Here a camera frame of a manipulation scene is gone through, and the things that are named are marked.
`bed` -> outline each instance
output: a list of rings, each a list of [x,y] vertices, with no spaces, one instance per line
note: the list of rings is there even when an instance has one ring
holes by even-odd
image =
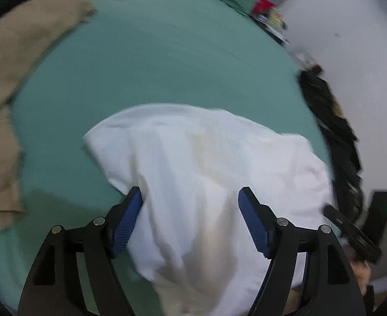
[[[50,228],[81,227],[121,200],[82,140],[113,113],[156,102],[222,108],[278,133],[303,135],[329,165],[298,68],[252,20],[220,0],[93,2],[98,12],[44,56],[12,102],[27,211],[0,233],[0,300],[13,310]],[[129,255],[114,264],[134,312],[161,315]],[[81,283],[95,311],[83,269]]]

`blue gripper pad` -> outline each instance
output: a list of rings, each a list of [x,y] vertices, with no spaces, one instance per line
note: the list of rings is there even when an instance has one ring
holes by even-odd
[[[271,259],[275,247],[274,213],[270,207],[260,204],[248,186],[239,191],[237,200],[257,251]]]
[[[106,216],[108,221],[107,237],[112,258],[116,258],[125,250],[142,204],[141,190],[134,186],[123,202],[113,206],[108,212]]]

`white wall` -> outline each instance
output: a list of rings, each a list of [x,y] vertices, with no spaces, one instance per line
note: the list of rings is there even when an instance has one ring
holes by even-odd
[[[324,68],[360,139],[366,197],[387,189],[387,1],[288,0],[280,11],[291,45]]]

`beige garment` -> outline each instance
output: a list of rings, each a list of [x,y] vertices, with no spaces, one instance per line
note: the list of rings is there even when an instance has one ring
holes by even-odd
[[[0,231],[24,213],[7,100],[41,55],[94,11],[91,0],[28,0],[0,18]]]

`khaki fabric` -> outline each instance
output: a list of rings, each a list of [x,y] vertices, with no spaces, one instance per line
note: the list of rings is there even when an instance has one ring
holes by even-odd
[[[0,231],[24,213],[7,101],[45,50],[94,11],[91,0],[28,0],[0,18]]]

